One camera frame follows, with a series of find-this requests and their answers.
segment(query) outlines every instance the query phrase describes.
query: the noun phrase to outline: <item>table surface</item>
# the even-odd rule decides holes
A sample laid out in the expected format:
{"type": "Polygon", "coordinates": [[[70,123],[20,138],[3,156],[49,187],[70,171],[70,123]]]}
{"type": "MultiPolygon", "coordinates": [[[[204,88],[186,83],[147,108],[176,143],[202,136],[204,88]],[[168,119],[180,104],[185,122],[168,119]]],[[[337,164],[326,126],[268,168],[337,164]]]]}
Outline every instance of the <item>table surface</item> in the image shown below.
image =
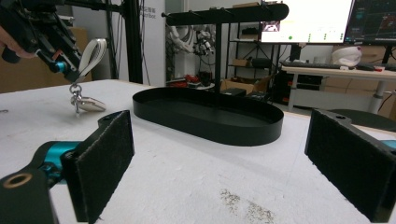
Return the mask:
{"type": "Polygon", "coordinates": [[[396,81],[396,72],[388,70],[382,72],[362,71],[362,70],[340,70],[323,68],[287,67],[282,66],[282,70],[292,74],[317,75],[329,77],[350,77],[358,79],[368,79],[376,81],[396,81]]]}
{"type": "MultiPolygon", "coordinates": [[[[68,86],[0,94],[0,110],[8,111],[0,113],[0,177],[29,163],[42,144],[83,141],[99,118],[131,110],[135,155],[97,223],[370,223],[305,156],[309,117],[285,113],[275,142],[233,147],[135,116],[132,96],[145,86],[81,86],[106,112],[77,118],[68,86]]],[[[77,223],[67,186],[50,193],[60,222],[77,223]]]]}

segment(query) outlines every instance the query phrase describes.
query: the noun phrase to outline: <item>black oval tray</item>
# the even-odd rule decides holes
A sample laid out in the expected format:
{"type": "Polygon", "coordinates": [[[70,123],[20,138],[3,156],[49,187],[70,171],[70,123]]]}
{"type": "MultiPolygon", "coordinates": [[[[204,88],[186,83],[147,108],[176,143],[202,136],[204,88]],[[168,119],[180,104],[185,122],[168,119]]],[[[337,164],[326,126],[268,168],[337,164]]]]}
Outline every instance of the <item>black oval tray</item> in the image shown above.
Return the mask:
{"type": "Polygon", "coordinates": [[[149,89],[136,93],[133,101],[141,119],[232,146],[275,141],[284,117],[264,102],[188,88],[149,89]]]}

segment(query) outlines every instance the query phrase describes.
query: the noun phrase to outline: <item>desk leg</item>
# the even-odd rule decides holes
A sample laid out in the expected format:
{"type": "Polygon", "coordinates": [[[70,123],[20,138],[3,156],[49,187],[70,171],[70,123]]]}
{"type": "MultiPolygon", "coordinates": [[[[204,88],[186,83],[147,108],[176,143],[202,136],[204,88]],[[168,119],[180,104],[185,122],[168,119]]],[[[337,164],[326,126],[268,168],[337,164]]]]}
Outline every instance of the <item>desk leg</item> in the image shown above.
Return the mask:
{"type": "Polygon", "coordinates": [[[290,97],[289,97],[289,103],[288,103],[288,110],[291,112],[293,110],[293,105],[294,105],[294,98],[297,90],[297,80],[298,80],[298,74],[294,74],[293,76],[293,82],[291,83],[290,87],[290,97]]]}
{"type": "Polygon", "coordinates": [[[373,95],[373,98],[370,102],[368,112],[371,112],[373,114],[378,113],[378,109],[382,104],[382,98],[386,87],[387,83],[385,81],[378,82],[378,86],[376,87],[375,94],[373,95]]]}

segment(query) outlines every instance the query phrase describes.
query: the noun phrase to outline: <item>computer monitor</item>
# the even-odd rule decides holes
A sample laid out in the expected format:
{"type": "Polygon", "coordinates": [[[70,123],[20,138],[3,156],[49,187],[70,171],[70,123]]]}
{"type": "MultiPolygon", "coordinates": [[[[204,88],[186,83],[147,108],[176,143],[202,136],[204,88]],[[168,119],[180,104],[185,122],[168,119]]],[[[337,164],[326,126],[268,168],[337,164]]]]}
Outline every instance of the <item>computer monitor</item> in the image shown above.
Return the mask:
{"type": "MultiPolygon", "coordinates": [[[[353,0],[284,0],[283,21],[261,22],[263,43],[342,44],[353,0]]],[[[262,1],[265,6],[275,2],[262,1]]]]}
{"type": "Polygon", "coordinates": [[[355,0],[345,42],[357,45],[396,45],[396,1],[355,0]]]}

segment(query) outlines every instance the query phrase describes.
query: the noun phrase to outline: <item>metal ring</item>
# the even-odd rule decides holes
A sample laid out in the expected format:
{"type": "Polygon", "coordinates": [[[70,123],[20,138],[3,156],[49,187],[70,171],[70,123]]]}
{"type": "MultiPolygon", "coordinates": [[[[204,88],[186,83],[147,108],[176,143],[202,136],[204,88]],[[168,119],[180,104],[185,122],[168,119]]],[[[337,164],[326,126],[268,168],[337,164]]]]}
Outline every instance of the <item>metal ring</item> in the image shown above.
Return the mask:
{"type": "Polygon", "coordinates": [[[70,88],[69,88],[69,91],[70,91],[70,93],[72,93],[72,94],[75,92],[75,91],[72,91],[73,88],[76,88],[76,89],[78,89],[79,92],[82,92],[82,87],[81,87],[80,85],[78,85],[78,84],[72,84],[72,85],[70,86],[70,88]]]}
{"type": "Polygon", "coordinates": [[[28,173],[14,175],[6,180],[6,182],[3,184],[3,187],[5,189],[15,189],[29,182],[32,177],[33,176],[28,173]]]}

